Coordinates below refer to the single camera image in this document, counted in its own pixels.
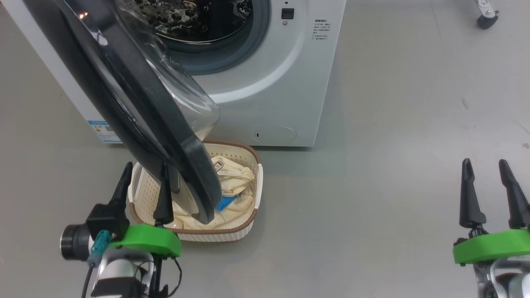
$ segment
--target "washing machine door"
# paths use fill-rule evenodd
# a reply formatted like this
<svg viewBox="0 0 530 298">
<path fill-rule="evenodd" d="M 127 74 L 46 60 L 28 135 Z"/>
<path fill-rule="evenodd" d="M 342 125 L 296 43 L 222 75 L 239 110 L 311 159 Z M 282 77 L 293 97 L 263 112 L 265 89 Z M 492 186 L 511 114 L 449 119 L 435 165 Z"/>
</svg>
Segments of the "washing machine door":
<svg viewBox="0 0 530 298">
<path fill-rule="evenodd" d="M 194 218 L 210 222 L 222 195 L 201 140 L 219 120 L 215 103 L 127 3 L 56 3 L 112 94 L 112 100 L 91 98 L 92 103 L 153 177 L 161 181 L 162 165 L 168 165 L 172 190 L 187 187 L 197 205 Z"/>
</svg>

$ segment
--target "basket rim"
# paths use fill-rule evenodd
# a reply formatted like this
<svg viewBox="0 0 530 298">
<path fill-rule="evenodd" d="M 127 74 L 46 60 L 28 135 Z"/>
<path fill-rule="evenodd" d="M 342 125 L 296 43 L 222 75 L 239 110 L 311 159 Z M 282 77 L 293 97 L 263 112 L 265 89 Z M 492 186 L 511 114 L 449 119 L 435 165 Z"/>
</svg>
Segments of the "basket rim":
<svg viewBox="0 0 530 298">
<path fill-rule="evenodd" d="M 247 146 L 247 145 L 244 145 L 244 144 L 239 144 L 239 143 L 225 142 L 225 141 L 214 141 L 214 140 L 205 140 L 203 143 L 217 144 L 217 145 L 227 145 L 227 146 L 232 146 L 232 147 L 243 148 L 243 149 L 249 151 L 254 156 L 254 158 L 257 161 L 257 164 L 261 164 L 261 158 L 259 157 L 258 153 L 250 146 Z M 133 219 L 138 224 L 146 224 L 144 221 L 142 221 L 140 219 L 140 217 L 136 213 L 134 202 L 130 202 L 129 203 L 129 208 L 130 208 L 130 212 L 131 212 L 131 215 L 132 215 Z M 222 229 L 222 230 L 186 230 L 186 229 L 172 229 L 172 228 L 167 228 L 167 229 L 170 230 L 171 232 L 175 233 L 175 234 L 194 234 L 194 235 L 232 234 L 232 233 L 237 233 L 237 232 L 245 229 L 246 227 L 248 227 L 254 221 L 254 219 L 256 218 L 257 214 L 258 214 L 258 209 L 254 208 L 254 210 L 252 211 L 252 214 L 249 216 L 249 218 L 244 223 L 242 223 L 241 225 L 239 225 L 237 227 L 233 227 L 231 229 Z"/>
<path fill-rule="evenodd" d="M 138 214 L 136 214 L 136 209 L 134 207 L 134 203 L 129 203 L 129 208 L 132 217 L 138 224 L 146 224 L 144 221 L 140 219 Z M 249 219 L 247 219 L 244 223 L 242 223 L 240 226 L 233 227 L 231 229 L 223 229 L 223 230 L 186 230 L 186 229 L 172 229 L 168 227 L 167 229 L 175 234 L 194 234 L 194 235 L 216 235 L 216 234 L 232 234 L 237 233 L 246 227 L 248 227 L 256 218 L 256 215 L 258 214 L 258 209 L 254 209 L 252 211 L 252 214 L 249 216 Z"/>
<path fill-rule="evenodd" d="M 248 152 L 250 152 L 254 156 L 254 158 L 256 159 L 256 161 L 258 163 L 261 163 L 261 158 L 258 155 L 258 153 L 256 152 L 256 150 L 254 150 L 252 147 L 250 147 L 248 145 L 239 144 L 239 143 L 233 143 L 233 142 L 226 142 L 226 141 L 214 141 L 214 140 L 205 140 L 203 143 L 216 144 L 216 145 L 227 145 L 227 146 L 232 146 L 232 147 L 243 148 L 243 149 L 247 150 Z"/>
</svg>

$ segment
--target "blue connector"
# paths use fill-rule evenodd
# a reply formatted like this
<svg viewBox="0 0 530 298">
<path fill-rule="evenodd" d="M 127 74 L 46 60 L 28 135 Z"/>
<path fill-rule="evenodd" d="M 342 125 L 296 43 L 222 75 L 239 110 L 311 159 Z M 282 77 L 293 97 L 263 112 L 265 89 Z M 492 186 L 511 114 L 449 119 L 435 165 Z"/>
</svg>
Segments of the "blue connector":
<svg viewBox="0 0 530 298">
<path fill-rule="evenodd" d="M 112 236 L 109 231 L 101 230 L 96 236 L 96 240 L 90 249 L 90 256 L 86 260 L 86 263 L 91 267 L 97 267 L 101 263 L 103 253 L 109 247 Z"/>
</svg>

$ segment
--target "cloth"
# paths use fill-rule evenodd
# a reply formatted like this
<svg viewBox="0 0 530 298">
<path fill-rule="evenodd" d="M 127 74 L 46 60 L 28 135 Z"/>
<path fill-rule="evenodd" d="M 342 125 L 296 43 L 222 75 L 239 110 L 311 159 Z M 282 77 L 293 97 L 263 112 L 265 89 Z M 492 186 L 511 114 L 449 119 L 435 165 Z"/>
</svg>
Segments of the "cloth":
<svg viewBox="0 0 530 298">
<path fill-rule="evenodd" d="M 254 173 L 250 168 L 222 156 L 212 157 L 211 162 L 217 171 L 225 197 L 237 196 L 254 181 Z"/>
<path fill-rule="evenodd" d="M 222 156 L 211 160 L 217 170 L 223 196 L 236 198 L 222 211 L 215 210 L 214 219 L 209 224 L 201 224 L 190 215 L 198 212 L 197 205 L 186 184 L 181 183 L 180 192 L 172 194 L 174 221 L 167 227 L 186 230 L 231 229 L 246 222 L 252 214 L 254 193 L 249 187 L 255 179 L 252 170 Z"/>
</svg>

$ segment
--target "chair wheel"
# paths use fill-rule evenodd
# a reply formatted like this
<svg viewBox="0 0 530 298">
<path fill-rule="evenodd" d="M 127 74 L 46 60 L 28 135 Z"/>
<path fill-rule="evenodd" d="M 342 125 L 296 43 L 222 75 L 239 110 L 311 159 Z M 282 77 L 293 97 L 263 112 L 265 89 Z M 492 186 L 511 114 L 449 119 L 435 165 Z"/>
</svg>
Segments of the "chair wheel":
<svg viewBox="0 0 530 298">
<path fill-rule="evenodd" d="M 476 23 L 479 25 L 480 29 L 486 30 L 486 29 L 490 28 L 491 26 L 493 26 L 493 24 L 495 24 L 495 22 L 497 21 L 498 18 L 499 18 L 498 16 L 484 17 L 483 15 L 481 15 L 476 20 Z"/>
</svg>

